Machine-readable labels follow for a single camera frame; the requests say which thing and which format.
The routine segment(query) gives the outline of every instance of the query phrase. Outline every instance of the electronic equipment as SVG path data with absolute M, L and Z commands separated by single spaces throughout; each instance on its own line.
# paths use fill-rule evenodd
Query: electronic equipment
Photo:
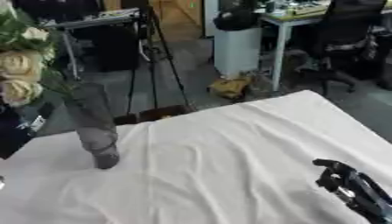
M 299 5 L 299 6 L 294 8 L 293 15 L 301 16 L 301 15 L 306 15 L 306 14 L 326 11 L 327 9 L 328 9 L 328 5 L 323 5 L 323 4 L 319 4 L 319 5 L 314 5 L 314 4 Z
M 54 19 L 57 22 L 97 15 L 103 7 L 96 0 L 14 0 L 14 5 L 36 20 Z

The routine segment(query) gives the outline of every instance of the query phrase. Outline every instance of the desk leg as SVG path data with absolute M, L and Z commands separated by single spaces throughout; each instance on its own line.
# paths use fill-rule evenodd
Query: desk leg
M 63 40 L 66 44 L 66 51 L 68 52 L 69 59 L 71 60 L 73 78 L 78 81 L 81 79 L 81 77 L 78 75 L 78 65 L 76 64 L 74 50 L 72 49 L 71 41 L 69 40 L 68 35 L 68 30 L 64 30 L 62 32 Z
M 390 14 L 384 15 L 382 22 L 389 31 L 392 31 L 392 17 Z
M 286 28 L 286 43 L 291 39 L 292 26 Z
M 274 73 L 272 76 L 272 90 L 279 90 L 280 76 L 282 72 L 282 62 L 284 59 L 284 48 L 286 46 L 286 37 L 289 26 L 286 23 L 279 25 L 279 34 L 277 38 L 277 47 L 275 53 Z

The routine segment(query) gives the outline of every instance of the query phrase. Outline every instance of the tripod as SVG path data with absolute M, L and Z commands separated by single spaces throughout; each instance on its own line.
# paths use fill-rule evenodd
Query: tripod
M 142 23 L 146 23 L 147 26 L 147 45 L 150 49 L 153 49 L 153 42 L 152 42 L 152 35 L 153 35 L 153 29 L 157 31 L 157 34 L 159 36 L 159 39 L 161 40 L 162 47 L 164 48 L 164 53 L 166 54 L 166 58 L 169 60 L 170 66 L 172 73 L 174 75 L 174 78 L 178 84 L 178 88 L 181 92 L 182 98 L 184 100 L 185 106 L 187 108 L 190 108 L 190 104 L 188 101 L 188 98 L 186 97 L 186 92 L 184 89 L 184 85 L 179 78 L 179 73 L 177 71 L 177 68 L 174 65 L 173 62 L 173 56 L 169 50 L 169 47 L 167 45 L 166 39 L 164 34 L 162 33 L 160 23 L 158 16 L 155 14 L 154 10 L 152 9 L 151 6 L 145 6 L 143 8 L 139 8 L 139 17 L 136 20 L 137 22 L 137 40 L 138 42 L 141 39 L 141 28 L 142 28 Z M 153 97 L 153 107 L 154 109 L 158 108 L 158 96 L 157 96 L 157 83 L 156 83 L 156 55 L 155 51 L 149 51 L 149 71 L 150 71 L 150 78 L 151 78 L 151 84 L 152 84 L 152 97 Z M 133 100 L 133 94 L 134 94 L 134 89 L 135 89 L 135 78 L 136 78 L 136 71 L 135 69 L 132 69 L 131 71 L 131 77 L 130 77 L 130 87 L 129 87 L 129 101 L 128 101 L 128 108 L 127 108 L 127 115 L 131 111 L 131 106 L 132 106 L 132 100 Z

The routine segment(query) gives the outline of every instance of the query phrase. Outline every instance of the tripod leg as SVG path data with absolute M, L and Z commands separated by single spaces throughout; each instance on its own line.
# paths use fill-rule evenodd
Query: tripod leg
M 153 19 L 153 12 L 154 10 L 149 7 L 147 10 L 147 43 L 150 49 L 153 48 L 152 44 L 152 30 L 151 27 L 153 27 L 152 19 Z M 157 97 L 157 83 L 156 83 L 156 77 L 155 77 L 155 53 L 154 51 L 150 51 L 150 64 L 149 64 L 149 69 L 150 69 L 150 77 L 151 77 L 151 84 L 152 84 L 152 97 L 154 101 L 154 109 L 158 108 L 158 97 Z
M 159 35 L 159 38 L 161 39 L 162 42 L 162 46 L 164 47 L 164 52 L 167 55 L 167 59 L 169 60 L 170 66 L 171 66 L 171 70 L 173 71 L 174 77 L 176 79 L 176 82 L 178 83 L 178 87 L 179 90 L 181 91 L 182 97 L 184 99 L 185 105 L 187 107 L 189 107 L 189 101 L 188 98 L 186 97 L 186 93 L 184 90 L 184 85 L 181 82 L 181 79 L 179 78 L 179 73 L 177 72 L 176 67 L 174 66 L 174 62 L 173 62 L 173 57 L 172 54 L 170 53 L 169 47 L 167 46 L 167 42 L 165 39 L 164 34 L 162 33 L 160 24 L 159 24 L 159 19 L 157 17 L 157 15 L 154 13 L 154 10 L 149 7 L 148 11 L 150 12 L 151 18 L 153 19 L 152 23 L 155 25 L 155 28 L 157 29 L 157 34 Z
M 127 115 L 130 113 L 130 110 L 132 108 L 132 100 L 133 100 L 133 92 L 135 89 L 135 76 L 136 76 L 135 68 L 132 68 L 130 75 L 131 76 L 130 76 L 130 83 L 129 83 Z
M 321 81 L 321 87 L 323 88 L 323 96 L 324 97 L 327 97 L 328 96 L 328 90 L 329 90 L 329 87 L 328 87 L 328 80 L 322 80 Z

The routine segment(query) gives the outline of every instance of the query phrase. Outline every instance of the flower bouquet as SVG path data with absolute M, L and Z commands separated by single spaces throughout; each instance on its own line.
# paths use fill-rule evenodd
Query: flower bouquet
M 116 126 L 104 88 L 70 84 L 53 69 L 56 34 L 39 27 L 7 0 L 0 0 L 0 103 L 21 107 L 39 98 L 46 88 L 60 93 L 73 118 L 83 147 L 101 169 L 119 161 Z

